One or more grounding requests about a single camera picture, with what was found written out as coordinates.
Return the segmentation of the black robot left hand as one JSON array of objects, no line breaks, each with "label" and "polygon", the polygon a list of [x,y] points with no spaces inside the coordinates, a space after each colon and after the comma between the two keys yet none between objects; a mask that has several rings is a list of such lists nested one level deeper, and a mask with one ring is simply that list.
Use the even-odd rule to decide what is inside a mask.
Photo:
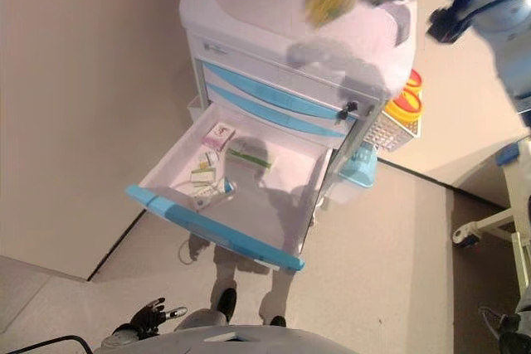
[{"label": "black robot left hand", "polygon": [[184,306],[165,308],[166,299],[157,298],[142,307],[130,320],[130,324],[140,338],[152,337],[158,334],[158,327],[163,323],[183,317],[188,309]]}]

